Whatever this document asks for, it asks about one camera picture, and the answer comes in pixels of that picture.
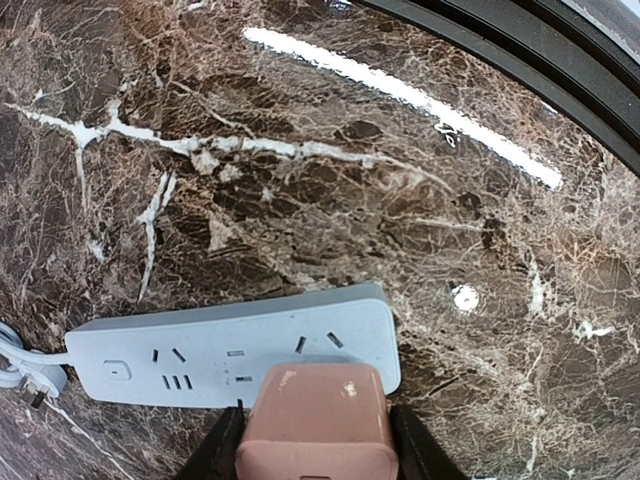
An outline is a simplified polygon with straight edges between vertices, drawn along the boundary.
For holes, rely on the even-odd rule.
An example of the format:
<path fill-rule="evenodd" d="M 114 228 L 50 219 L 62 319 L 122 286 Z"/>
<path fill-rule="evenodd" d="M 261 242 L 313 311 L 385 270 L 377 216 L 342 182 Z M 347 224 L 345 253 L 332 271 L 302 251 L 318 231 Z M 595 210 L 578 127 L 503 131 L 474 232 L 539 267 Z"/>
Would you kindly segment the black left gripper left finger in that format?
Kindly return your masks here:
<path fill-rule="evenodd" d="M 227 407 L 175 480 L 237 480 L 236 451 L 246 428 L 241 400 Z"/>

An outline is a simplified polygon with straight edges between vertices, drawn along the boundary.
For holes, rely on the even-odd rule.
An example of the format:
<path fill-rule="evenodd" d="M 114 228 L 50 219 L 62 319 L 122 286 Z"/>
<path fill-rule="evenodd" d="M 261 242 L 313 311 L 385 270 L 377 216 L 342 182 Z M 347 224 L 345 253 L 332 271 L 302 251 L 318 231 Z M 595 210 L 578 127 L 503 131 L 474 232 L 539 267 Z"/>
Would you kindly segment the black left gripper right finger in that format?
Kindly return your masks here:
<path fill-rule="evenodd" d="M 399 479 L 468 479 L 410 406 L 393 405 L 389 416 L 399 460 Z"/>

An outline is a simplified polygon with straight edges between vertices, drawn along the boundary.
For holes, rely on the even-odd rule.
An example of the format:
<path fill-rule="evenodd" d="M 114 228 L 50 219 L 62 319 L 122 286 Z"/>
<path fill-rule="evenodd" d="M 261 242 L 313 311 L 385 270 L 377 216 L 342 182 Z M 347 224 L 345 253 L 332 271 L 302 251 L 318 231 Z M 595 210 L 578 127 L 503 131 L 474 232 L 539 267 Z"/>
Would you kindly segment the small pink cube adapter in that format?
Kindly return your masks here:
<path fill-rule="evenodd" d="M 240 479 L 395 479 L 378 371 L 358 363 L 272 367 L 238 445 Z"/>

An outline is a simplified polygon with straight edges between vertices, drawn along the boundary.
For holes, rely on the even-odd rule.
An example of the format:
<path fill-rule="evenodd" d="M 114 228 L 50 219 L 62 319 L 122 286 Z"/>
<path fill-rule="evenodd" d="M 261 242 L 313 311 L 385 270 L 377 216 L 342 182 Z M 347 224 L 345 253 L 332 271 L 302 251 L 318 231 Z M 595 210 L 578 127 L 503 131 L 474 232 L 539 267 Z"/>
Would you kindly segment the blue small power strip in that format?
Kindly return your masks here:
<path fill-rule="evenodd" d="M 401 383 L 396 329 L 380 285 L 92 320 L 66 333 L 94 400 L 159 407 L 250 407 L 269 369 L 364 363 L 384 391 Z"/>

